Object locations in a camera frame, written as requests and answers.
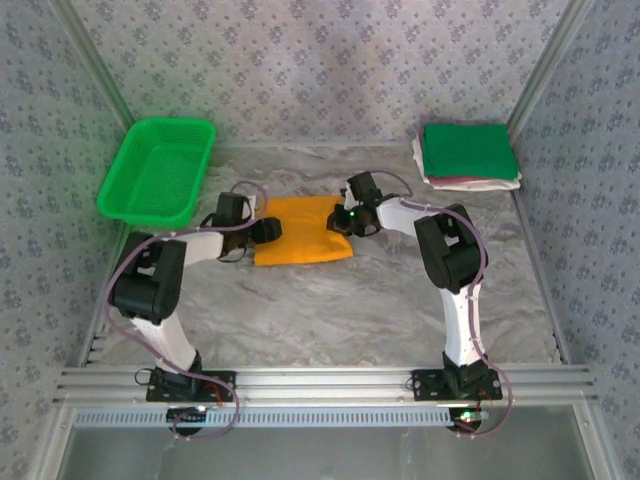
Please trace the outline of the aluminium mounting rail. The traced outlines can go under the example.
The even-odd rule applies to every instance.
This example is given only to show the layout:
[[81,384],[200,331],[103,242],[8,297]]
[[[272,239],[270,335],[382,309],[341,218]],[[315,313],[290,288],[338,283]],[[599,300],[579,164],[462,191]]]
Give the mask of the aluminium mounting rail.
[[[570,405],[597,399],[581,365],[515,364],[504,367],[515,406]],[[145,401],[134,367],[69,368],[53,401],[75,406],[129,406]],[[240,368],[241,404],[268,406],[404,406],[414,402],[408,367]]]

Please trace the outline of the yellow printed t-shirt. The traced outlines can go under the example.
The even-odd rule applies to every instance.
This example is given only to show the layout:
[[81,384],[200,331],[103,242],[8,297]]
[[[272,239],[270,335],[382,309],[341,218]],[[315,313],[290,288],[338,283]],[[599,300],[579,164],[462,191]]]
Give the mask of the yellow printed t-shirt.
[[327,228],[329,216],[341,202],[339,195],[271,198],[266,216],[280,221],[282,235],[254,247],[254,264],[316,264],[352,257],[350,241]]

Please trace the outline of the aluminium frame post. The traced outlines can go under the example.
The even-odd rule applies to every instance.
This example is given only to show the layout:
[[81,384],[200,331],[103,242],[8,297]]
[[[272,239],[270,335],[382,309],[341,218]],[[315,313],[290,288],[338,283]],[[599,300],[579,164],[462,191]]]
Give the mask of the aluminium frame post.
[[47,1],[81,57],[107,106],[122,129],[127,131],[135,123],[135,118],[71,0]]
[[592,10],[595,0],[568,0],[530,78],[516,102],[507,122],[512,139],[518,137],[529,116],[561,63],[581,24]]

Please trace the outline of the green folded t-shirt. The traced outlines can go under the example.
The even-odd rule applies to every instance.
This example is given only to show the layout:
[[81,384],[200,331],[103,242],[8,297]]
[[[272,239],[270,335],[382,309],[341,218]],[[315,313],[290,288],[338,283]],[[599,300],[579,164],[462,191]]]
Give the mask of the green folded t-shirt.
[[425,173],[436,178],[515,180],[519,174],[504,124],[428,124],[422,155]]

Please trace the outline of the green plastic basket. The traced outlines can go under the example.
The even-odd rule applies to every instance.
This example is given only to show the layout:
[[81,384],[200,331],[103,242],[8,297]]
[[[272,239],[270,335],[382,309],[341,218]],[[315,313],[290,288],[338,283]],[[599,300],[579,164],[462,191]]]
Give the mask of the green plastic basket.
[[206,119],[146,117],[128,130],[98,193],[98,211],[132,226],[189,224],[216,128]]

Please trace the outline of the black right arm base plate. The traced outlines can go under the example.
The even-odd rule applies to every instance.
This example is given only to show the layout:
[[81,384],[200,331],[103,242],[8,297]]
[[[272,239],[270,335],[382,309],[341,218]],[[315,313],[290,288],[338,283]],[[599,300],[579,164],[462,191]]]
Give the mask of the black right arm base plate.
[[411,372],[410,380],[415,401],[503,399],[502,385],[495,370],[483,372],[478,379],[463,381],[450,368],[417,369]]

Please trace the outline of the stack of folded clothes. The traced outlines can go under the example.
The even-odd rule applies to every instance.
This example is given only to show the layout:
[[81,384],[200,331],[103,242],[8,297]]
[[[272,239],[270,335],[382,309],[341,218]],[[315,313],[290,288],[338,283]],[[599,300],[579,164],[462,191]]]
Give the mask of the stack of folded clothes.
[[422,181],[431,186],[435,190],[460,191],[460,192],[487,192],[487,191],[512,191],[517,190],[521,186],[522,174],[519,173],[514,180],[502,179],[486,179],[484,182],[473,182],[458,185],[434,185],[430,182],[431,177],[425,173],[423,164],[422,144],[418,136],[415,136],[411,142],[413,149],[413,160],[416,163]]

